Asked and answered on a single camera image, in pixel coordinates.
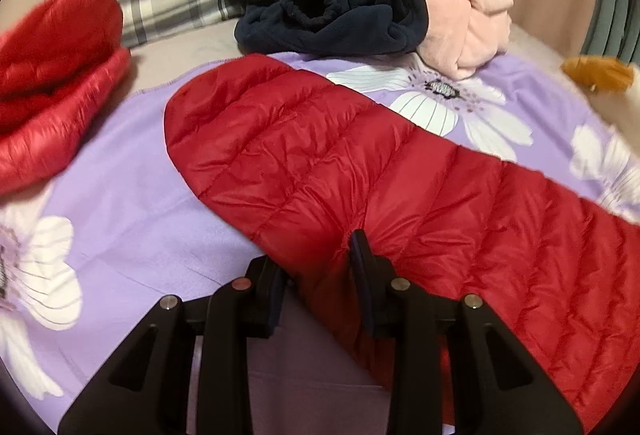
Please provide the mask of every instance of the folded navy garment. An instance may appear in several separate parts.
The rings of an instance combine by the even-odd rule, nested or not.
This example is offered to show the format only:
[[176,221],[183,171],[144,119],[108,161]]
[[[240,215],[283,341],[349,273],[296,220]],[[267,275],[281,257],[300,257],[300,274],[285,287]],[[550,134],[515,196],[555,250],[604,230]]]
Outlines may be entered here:
[[424,0],[241,0],[236,39],[246,52],[321,56],[410,52],[429,25]]

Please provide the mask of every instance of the metal screw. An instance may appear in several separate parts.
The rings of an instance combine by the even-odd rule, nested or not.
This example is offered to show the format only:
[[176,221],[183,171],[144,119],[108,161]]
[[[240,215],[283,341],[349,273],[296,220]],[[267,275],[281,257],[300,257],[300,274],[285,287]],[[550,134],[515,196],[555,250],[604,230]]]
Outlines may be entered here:
[[168,294],[167,296],[163,296],[162,299],[160,300],[160,306],[164,310],[171,310],[177,304],[178,304],[178,298],[173,294]]
[[465,305],[470,309],[479,309],[484,305],[484,301],[478,294],[467,294],[465,296]]
[[391,288],[393,290],[405,291],[411,287],[411,282],[405,278],[393,278],[391,280]]
[[247,290],[251,288],[251,280],[249,278],[236,278],[231,282],[231,287],[234,290]]

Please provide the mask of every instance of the flower pattern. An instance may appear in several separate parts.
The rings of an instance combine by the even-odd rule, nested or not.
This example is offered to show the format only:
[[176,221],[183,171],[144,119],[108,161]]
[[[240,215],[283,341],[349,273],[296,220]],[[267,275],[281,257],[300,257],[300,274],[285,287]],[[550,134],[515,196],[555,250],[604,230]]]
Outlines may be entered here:
[[598,180],[602,193],[597,203],[632,224],[640,216],[631,208],[640,204],[640,166],[631,161],[631,151],[614,134],[603,147],[591,126],[578,126],[571,141],[574,157],[569,168],[580,180]]
[[471,144],[503,160],[517,161],[512,144],[531,146],[532,130],[505,110],[504,93],[480,78],[450,81],[411,54],[401,66],[364,65],[327,77],[360,93],[400,91],[389,106],[411,122],[442,137],[459,120]]
[[60,397],[62,389],[36,360],[23,314],[56,331],[78,320],[82,292],[76,272],[65,263],[73,226],[66,218],[46,216],[30,238],[17,228],[0,223],[0,356],[32,397]]

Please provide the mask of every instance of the red garment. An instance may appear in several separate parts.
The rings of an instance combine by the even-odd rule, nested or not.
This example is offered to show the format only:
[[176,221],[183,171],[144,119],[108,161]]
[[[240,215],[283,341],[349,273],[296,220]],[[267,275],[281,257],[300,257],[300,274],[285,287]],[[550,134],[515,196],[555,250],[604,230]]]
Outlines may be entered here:
[[480,294],[587,431],[640,361],[640,229],[542,174],[457,146],[264,56],[185,84],[164,116],[191,190],[294,278],[383,383],[392,346],[360,328],[348,238],[431,293]]
[[129,66],[116,0],[47,0],[0,36],[0,195],[63,170]]

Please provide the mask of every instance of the purple blanket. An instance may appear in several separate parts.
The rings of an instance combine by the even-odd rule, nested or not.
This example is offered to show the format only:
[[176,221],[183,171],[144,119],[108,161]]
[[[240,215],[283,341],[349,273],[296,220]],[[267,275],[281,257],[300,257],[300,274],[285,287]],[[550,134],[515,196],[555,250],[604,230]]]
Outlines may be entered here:
[[[583,100],[529,63],[502,56],[476,77],[453,82],[414,54],[275,57],[639,221],[636,159]],[[193,196],[164,147],[167,100],[213,66],[126,100],[55,182],[33,236],[21,235],[0,209],[0,355],[54,430],[160,297],[211,294],[260,254]],[[256,434],[384,433],[388,395],[294,296],[287,296],[274,338],[252,341],[249,354]]]

